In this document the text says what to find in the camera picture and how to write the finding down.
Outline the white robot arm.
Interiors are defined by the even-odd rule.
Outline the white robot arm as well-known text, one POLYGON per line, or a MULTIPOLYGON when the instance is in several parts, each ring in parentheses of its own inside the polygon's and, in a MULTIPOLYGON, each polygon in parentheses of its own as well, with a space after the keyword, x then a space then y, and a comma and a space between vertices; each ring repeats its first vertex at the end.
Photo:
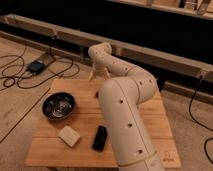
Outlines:
POLYGON ((88 54, 93 73, 114 75, 101 85, 98 100, 119 171, 165 171, 138 108, 158 89, 155 77, 114 57, 107 42, 91 46, 88 54))

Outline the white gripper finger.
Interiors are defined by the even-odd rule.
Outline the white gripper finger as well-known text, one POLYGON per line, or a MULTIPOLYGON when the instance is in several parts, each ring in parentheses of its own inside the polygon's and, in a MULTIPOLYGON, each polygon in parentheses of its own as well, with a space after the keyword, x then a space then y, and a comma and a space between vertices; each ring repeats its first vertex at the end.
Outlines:
POLYGON ((96 79, 96 70, 92 69, 90 71, 89 77, 88 77, 88 81, 92 81, 93 79, 96 79))
POLYGON ((107 69, 104 70, 104 78, 105 79, 110 79, 111 78, 110 73, 109 73, 109 71, 107 69))

